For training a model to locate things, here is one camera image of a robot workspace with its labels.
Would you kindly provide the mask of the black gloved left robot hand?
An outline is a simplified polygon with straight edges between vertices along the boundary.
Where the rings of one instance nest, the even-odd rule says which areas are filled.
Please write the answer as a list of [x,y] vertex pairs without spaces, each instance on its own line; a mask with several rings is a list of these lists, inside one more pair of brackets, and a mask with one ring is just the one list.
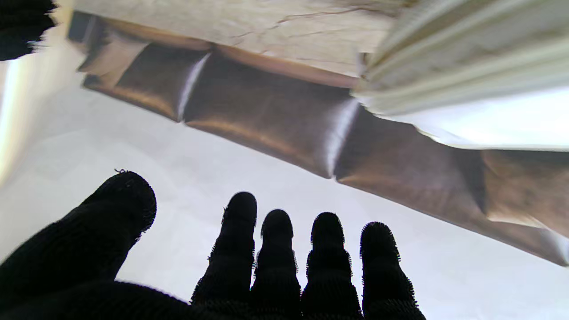
[[209,265],[189,302],[119,282],[130,249],[154,223],[155,194],[120,171],[21,244],[0,268],[3,320],[423,320],[389,227],[362,230],[362,299],[352,284],[339,218],[314,220],[307,285],[297,281],[290,217],[269,212],[254,257],[257,204],[248,192],[225,208]]

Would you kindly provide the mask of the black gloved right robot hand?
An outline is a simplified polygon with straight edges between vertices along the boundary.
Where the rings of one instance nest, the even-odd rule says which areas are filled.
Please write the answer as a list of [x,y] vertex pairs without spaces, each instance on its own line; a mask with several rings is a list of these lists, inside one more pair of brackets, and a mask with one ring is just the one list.
[[54,0],[0,2],[0,60],[16,60],[34,53],[45,31],[55,27]]

